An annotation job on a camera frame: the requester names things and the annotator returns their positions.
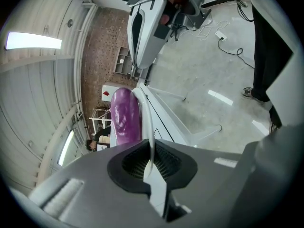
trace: white machine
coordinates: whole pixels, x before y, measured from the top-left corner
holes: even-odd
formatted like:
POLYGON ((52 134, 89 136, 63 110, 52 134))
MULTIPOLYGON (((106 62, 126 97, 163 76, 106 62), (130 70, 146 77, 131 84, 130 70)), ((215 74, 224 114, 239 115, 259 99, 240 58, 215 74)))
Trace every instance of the white machine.
POLYGON ((128 41, 133 64, 149 67, 169 36, 180 28, 199 29, 211 12, 202 8, 204 0, 123 0, 131 7, 128 22, 128 41), (169 20, 162 23, 162 16, 169 20))

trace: black pants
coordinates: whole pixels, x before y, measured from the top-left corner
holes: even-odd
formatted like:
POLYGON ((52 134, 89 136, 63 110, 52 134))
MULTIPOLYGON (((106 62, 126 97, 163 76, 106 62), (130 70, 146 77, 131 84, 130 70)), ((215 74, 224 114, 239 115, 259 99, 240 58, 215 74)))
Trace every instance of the black pants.
MULTIPOLYGON (((252 14, 255 24, 255 73, 251 94, 260 101, 269 101, 266 90, 279 76, 288 62, 292 51, 268 24, 268 22, 252 6, 252 14)), ((271 121, 280 127, 281 121, 274 107, 269 111, 271 121)))

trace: person sitting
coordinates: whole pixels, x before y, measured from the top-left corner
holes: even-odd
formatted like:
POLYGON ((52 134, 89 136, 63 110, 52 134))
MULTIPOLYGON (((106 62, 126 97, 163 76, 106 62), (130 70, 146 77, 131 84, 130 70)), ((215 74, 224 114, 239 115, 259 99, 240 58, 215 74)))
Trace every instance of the person sitting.
POLYGON ((89 151, 96 151, 97 143, 110 143, 109 134, 111 133, 111 127, 106 127, 100 131, 98 131, 94 136, 93 139, 88 139, 86 141, 86 148, 89 151))

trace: purple object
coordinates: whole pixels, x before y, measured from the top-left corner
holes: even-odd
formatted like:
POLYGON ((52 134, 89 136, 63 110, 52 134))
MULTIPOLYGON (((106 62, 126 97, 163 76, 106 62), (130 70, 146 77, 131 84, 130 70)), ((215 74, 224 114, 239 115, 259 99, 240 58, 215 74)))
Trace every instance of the purple object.
POLYGON ((127 88, 116 90, 111 100, 111 115, 117 144, 142 139, 139 106, 131 90, 127 88))

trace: brick wall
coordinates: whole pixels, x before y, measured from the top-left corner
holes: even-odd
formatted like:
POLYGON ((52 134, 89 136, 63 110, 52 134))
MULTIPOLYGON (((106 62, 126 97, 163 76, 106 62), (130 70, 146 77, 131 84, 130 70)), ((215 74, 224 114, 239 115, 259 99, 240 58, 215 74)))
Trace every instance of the brick wall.
POLYGON ((91 120, 93 108, 109 106, 101 101, 102 85, 114 82, 136 86, 137 81, 114 72, 117 52, 128 48, 127 24, 129 13, 110 8, 99 8, 85 42, 81 70, 81 95, 89 133, 94 132, 91 120))

